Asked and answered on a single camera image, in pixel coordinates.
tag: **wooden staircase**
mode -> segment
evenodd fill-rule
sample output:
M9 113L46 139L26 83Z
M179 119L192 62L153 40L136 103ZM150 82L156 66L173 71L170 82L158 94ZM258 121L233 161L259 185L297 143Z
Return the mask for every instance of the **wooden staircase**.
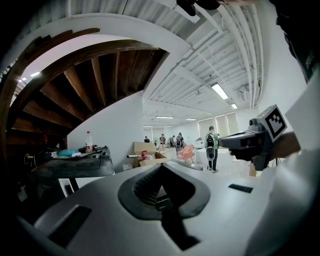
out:
M35 56L58 45L53 39L65 42L66 34L72 35L58 35L42 44L43 47L24 52L22 61L18 58L1 81L1 97L4 99L8 83L17 85L17 75L30 63L26 59L34 60ZM0 121L2 131L6 121L5 155L9 168L18 168L16 162L23 163L21 157L27 151L42 147L44 136L48 138L46 147L59 144L63 148L64 138L82 122L144 90L165 53L135 40L108 41L76 50L46 67L19 92L7 109L7 119L6 99Z

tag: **backpack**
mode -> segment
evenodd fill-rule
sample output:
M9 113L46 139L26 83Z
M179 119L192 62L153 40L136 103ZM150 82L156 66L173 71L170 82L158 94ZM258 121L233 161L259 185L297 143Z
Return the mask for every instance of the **backpack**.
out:
M179 135L176 137L176 145L177 146L181 146L181 137L182 136L179 136Z
M217 144L217 142L216 142L213 134L212 134L212 133L209 133L209 134L208 134L208 137L206 138L206 148L207 148L207 147L213 147L213 146L215 146L216 144Z

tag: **white floor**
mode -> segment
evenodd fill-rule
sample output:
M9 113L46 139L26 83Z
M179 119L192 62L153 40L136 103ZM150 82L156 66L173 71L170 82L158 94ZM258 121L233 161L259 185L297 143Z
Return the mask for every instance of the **white floor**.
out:
M166 148L165 154L167 158L171 159L177 159L176 155L176 149L175 148ZM193 162L196 165L202 166L204 171L207 171L207 166L203 163L198 163L196 155L192 156ZM238 178L247 178L249 177L249 162L244 161L244 160L237 160L235 157L231 161L230 164L225 164L225 163L219 163L219 157L216 162L216 167L218 169L218 172L213 173L213 175L217 176L233 176L233 177L238 177Z

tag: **black pants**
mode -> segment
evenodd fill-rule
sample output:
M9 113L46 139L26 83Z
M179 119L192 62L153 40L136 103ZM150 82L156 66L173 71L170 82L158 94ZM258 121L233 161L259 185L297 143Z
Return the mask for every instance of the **black pants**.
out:
M217 169L217 158L218 158L218 149L214 150L214 159L213 161L209 161L209 167L213 170Z

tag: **ceiling light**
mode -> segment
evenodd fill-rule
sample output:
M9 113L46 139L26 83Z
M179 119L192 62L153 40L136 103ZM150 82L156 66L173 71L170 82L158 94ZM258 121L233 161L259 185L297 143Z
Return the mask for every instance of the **ceiling light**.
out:
M220 95L220 97L225 100L228 98L228 95L225 93L225 91L220 87L220 85L218 83L216 83L215 85L212 86L212 89L215 90L215 92L217 94Z
M39 74L40 74L40 72L35 72L35 73L31 74L30 77L33 78L33 77L35 77L35 76L37 76L37 75L39 75Z
M169 119L172 119L174 117L173 116L156 116L155 118L169 118Z

